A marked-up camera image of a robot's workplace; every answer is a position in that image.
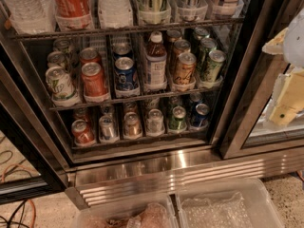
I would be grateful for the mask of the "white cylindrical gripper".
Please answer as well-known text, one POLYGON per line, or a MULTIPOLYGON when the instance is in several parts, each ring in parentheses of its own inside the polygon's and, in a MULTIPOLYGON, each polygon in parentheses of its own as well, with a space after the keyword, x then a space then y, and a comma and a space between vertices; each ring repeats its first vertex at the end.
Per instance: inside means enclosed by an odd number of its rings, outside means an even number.
MULTIPOLYGON (((287 28, 267 42, 262 51, 266 54, 277 55, 283 53, 283 42, 287 28)), ((266 110, 266 117, 276 125, 288 125, 304 109, 304 71, 290 74, 279 74, 271 101, 266 110)))

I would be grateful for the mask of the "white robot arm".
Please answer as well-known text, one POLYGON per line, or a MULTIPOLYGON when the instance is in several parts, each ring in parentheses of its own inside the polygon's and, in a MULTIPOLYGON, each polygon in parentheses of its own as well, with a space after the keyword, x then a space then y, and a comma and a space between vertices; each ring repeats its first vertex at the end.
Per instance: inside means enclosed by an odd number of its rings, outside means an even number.
POLYGON ((290 73, 277 76, 265 113, 265 126, 283 128, 304 110, 304 9, 262 51, 282 55, 294 67, 290 73))

